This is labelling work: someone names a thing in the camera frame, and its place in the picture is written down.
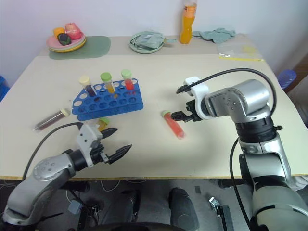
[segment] bottle cap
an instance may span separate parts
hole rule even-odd
[[[65,115],[65,116],[69,116],[69,115],[70,115],[69,111],[68,111],[66,108],[61,108],[60,111],[61,111],[61,112],[63,113],[63,115]]]
[[[81,84],[81,85],[89,85],[90,84],[90,78],[89,78],[89,76],[81,76],[80,78],[79,78],[79,83]]]
[[[164,117],[164,115],[167,114],[167,113],[169,113],[169,112],[171,113],[171,111],[169,111],[169,110],[164,110],[164,111],[162,112],[162,117]]]
[[[130,70],[122,70],[121,75],[123,79],[131,78],[131,71]]]
[[[101,74],[102,81],[106,82],[111,80],[111,74],[109,72],[104,72]]]
[[[107,118],[100,118],[100,121],[104,122],[106,125],[109,124],[109,119]]]

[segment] table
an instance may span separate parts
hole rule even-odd
[[[247,39],[238,36],[234,39]],[[187,45],[163,47],[151,55],[134,53],[127,46],[128,38],[113,37],[107,55],[95,59],[52,60],[43,50],[27,67],[7,96],[0,103],[0,175],[1,179],[21,179],[33,150],[55,127],[77,121],[70,115],[41,132],[33,126],[61,107],[71,108],[81,90],[78,78],[90,76],[100,83],[100,74],[110,72],[113,80],[121,80],[121,70],[130,69],[141,88],[144,108],[110,116],[109,128],[118,128],[103,140],[106,154],[124,145],[131,150],[112,165],[103,163],[85,169],[78,179],[164,179],[164,178],[229,178],[229,154],[237,137],[234,123],[228,117],[200,122],[181,122],[186,138],[178,140],[160,113],[163,110],[185,111],[188,94],[175,94],[187,77],[207,77],[219,71],[247,67],[259,70],[273,81],[278,105],[273,115],[287,154],[292,175],[308,175],[308,130],[295,107],[280,89],[275,75],[262,61],[220,59],[215,44],[193,38]],[[252,73],[230,73],[207,82],[211,91],[238,84],[258,76]],[[53,134],[41,147],[30,167],[43,158],[76,149],[77,128],[64,128]],[[240,177],[235,150],[234,175]]]

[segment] orange bottle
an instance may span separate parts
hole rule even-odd
[[[192,38],[192,24],[197,10],[197,0],[185,0],[180,43],[188,44]]]

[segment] black cable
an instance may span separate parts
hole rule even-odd
[[[78,197],[78,196],[74,193],[73,190],[69,189],[69,192],[75,197],[75,199],[76,199],[79,203],[81,203],[81,204],[84,206],[84,208],[88,211],[88,213],[90,214],[90,216],[93,218],[93,220],[94,220],[94,222],[95,222],[95,226],[98,226],[98,221],[97,221],[96,217],[93,215],[93,211],[90,211],[90,209],[88,208],[88,206],[86,205],[86,203],[84,203],[84,202],[80,199],[80,197]]]
[[[33,160],[33,158],[35,157],[36,153],[38,152],[39,148],[40,148],[40,147],[42,146],[42,144],[46,141],[46,139],[47,139],[49,136],[51,136],[54,132],[56,132],[57,130],[60,130],[60,129],[62,129],[62,128],[65,128],[65,127],[68,127],[68,126],[72,126],[72,125],[77,125],[77,126],[78,126],[78,129],[80,129],[81,126],[83,125],[83,123],[81,123],[81,122],[75,122],[75,123],[70,123],[70,124],[64,124],[64,125],[62,125],[62,126],[59,126],[59,127],[55,128],[55,129],[52,130],[51,132],[49,132],[49,133],[42,139],[42,141],[38,144],[38,146],[36,147],[36,149],[34,150],[34,152],[32,153],[32,155],[31,155],[31,157],[30,157],[30,159],[29,159],[29,161],[28,161],[28,164],[27,164],[27,166],[26,166],[26,168],[25,168],[25,171],[24,171],[24,175],[23,175],[22,180],[25,180],[25,179],[26,179],[26,176],[27,176],[29,167],[30,167],[30,165],[31,165],[31,163],[32,163],[32,160]]]
[[[261,76],[263,79],[265,79],[265,81],[269,84],[269,87],[270,87],[272,94],[273,94],[273,107],[270,111],[270,116],[272,116],[274,111],[275,111],[276,104],[277,104],[277,95],[276,95],[275,87],[274,87],[273,83],[271,82],[271,80],[265,74],[263,74],[262,72],[259,72],[257,70],[251,69],[251,68],[235,68],[235,69],[230,69],[230,70],[218,72],[218,73],[213,74],[213,75],[211,75],[207,78],[203,78],[203,79],[201,79],[201,80],[199,80],[195,83],[192,83],[188,86],[183,86],[183,87],[179,88],[178,91],[177,91],[177,94],[184,92],[184,91],[189,91],[191,87],[196,86],[196,85],[203,83],[205,81],[208,81],[208,80],[210,80],[214,77],[221,76],[221,75],[231,73],[231,72],[238,72],[238,71],[247,71],[247,72],[252,72],[254,74],[257,74],[257,75]]]
[[[236,186],[236,183],[235,183],[235,179],[234,179],[234,175],[233,175],[233,166],[232,166],[232,160],[233,160],[233,153],[234,153],[234,149],[236,147],[238,143],[238,138],[235,140],[233,146],[232,146],[232,149],[231,149],[231,153],[230,153],[230,159],[229,159],[229,167],[230,167],[230,175],[231,175],[231,180],[232,180],[232,183],[233,183],[233,188],[234,188],[234,191],[235,191],[235,195],[236,195],[236,198],[237,198],[237,201],[240,205],[240,208],[241,208],[241,211],[242,211],[242,214],[244,216],[244,219],[247,223],[247,226],[250,230],[250,226],[249,226],[249,218],[246,214],[246,211],[245,211],[245,208],[243,206],[243,203],[242,203],[242,200],[241,200],[241,197],[240,197],[240,194],[239,194],[239,191],[237,190],[237,186]]]

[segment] light blue towel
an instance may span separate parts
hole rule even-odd
[[[213,40],[214,43],[220,44],[235,36],[235,30],[217,28],[213,31],[193,31],[192,35],[193,37],[201,37],[205,40]]]

